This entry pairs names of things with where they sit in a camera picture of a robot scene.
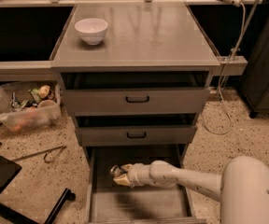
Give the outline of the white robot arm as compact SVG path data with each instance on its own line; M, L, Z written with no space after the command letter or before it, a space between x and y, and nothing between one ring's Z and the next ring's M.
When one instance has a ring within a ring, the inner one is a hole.
M126 187L178 184L220 203L221 224L269 224L269 168L255 158L231 160L220 175L176 168L166 161L115 165L115 183Z

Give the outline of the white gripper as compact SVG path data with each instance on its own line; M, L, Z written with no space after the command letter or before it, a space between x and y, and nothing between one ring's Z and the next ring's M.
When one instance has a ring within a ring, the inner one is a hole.
M127 175L121 175L114 178L114 182L125 187L142 187L149 185L151 178L149 175L149 166L143 163L124 164L120 167Z

